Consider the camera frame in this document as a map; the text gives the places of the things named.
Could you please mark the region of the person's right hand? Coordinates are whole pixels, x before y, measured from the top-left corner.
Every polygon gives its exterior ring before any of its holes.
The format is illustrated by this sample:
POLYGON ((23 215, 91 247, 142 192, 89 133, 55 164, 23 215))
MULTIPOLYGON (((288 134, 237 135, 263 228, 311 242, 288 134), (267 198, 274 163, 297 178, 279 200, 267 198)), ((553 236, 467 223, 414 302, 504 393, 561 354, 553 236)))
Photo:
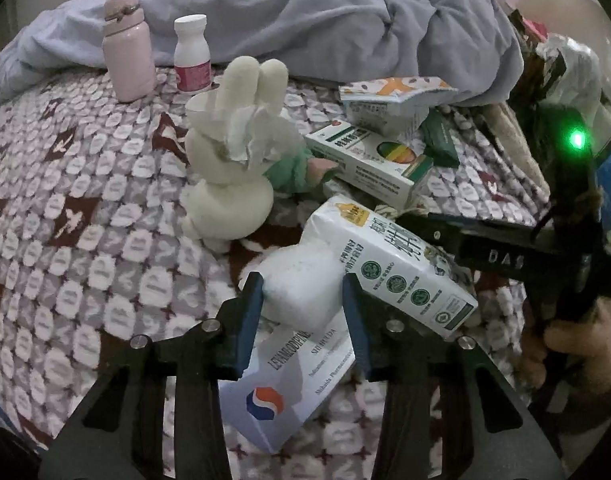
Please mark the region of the person's right hand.
POLYGON ((597 300, 593 318, 583 323, 554 321, 543 332, 535 327, 530 304, 522 306, 525 326, 517 368, 531 386, 544 385, 548 373, 560 373, 581 396, 611 389, 611 299, 597 300))

